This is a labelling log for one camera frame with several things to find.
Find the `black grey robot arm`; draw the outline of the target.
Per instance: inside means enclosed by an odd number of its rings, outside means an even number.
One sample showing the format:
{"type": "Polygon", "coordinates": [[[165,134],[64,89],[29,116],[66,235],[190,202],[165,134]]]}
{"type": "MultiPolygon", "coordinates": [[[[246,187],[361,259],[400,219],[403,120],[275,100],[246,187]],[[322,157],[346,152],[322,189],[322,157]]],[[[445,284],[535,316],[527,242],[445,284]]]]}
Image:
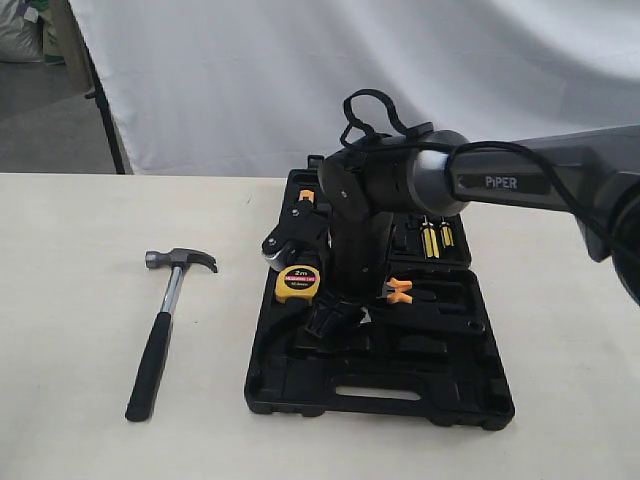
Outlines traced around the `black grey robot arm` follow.
{"type": "Polygon", "coordinates": [[[326,157],[318,180],[331,207],[332,275],[307,326],[316,337],[344,327],[381,286],[394,215],[450,217],[472,202],[570,213],[589,257],[611,260],[639,295],[637,126],[517,142],[368,135],[326,157]]]}

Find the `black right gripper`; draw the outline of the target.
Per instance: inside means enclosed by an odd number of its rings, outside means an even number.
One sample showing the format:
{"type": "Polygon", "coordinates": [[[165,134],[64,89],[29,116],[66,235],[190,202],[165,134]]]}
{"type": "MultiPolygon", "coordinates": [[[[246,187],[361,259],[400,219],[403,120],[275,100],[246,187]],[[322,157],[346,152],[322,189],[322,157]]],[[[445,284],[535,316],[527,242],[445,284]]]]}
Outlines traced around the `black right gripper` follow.
{"type": "Polygon", "coordinates": [[[394,214],[348,219],[333,208],[329,220],[329,258],[321,296],[311,307],[305,330],[322,339],[333,333],[342,345],[358,328],[363,304],[380,295],[388,272],[394,214]]]}

